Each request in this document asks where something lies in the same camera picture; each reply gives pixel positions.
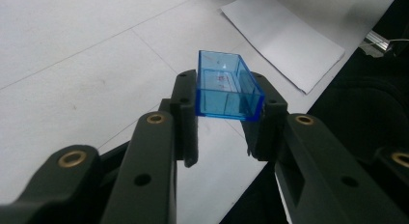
blue plastic block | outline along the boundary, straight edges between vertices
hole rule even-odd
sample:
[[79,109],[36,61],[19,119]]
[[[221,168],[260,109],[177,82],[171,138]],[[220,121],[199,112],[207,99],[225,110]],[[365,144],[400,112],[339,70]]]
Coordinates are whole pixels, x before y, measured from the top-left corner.
[[199,51],[196,114],[256,121],[264,92],[240,55]]

white paper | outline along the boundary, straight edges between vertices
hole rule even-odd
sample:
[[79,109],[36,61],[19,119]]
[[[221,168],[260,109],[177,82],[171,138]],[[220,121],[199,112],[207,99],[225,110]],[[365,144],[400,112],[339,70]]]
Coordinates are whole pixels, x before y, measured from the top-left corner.
[[237,0],[222,11],[259,53],[306,94],[345,52],[277,0]]

table surface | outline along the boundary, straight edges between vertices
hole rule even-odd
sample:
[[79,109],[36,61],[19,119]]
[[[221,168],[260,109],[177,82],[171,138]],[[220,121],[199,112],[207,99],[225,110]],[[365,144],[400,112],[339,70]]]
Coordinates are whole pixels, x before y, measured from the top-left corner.
[[[279,0],[346,51],[308,95],[222,14],[233,1],[0,0],[0,204],[63,147],[128,141],[201,49],[240,54],[307,112],[393,0]],[[218,223],[264,166],[237,121],[200,118],[199,145],[197,165],[177,165],[177,223]]]

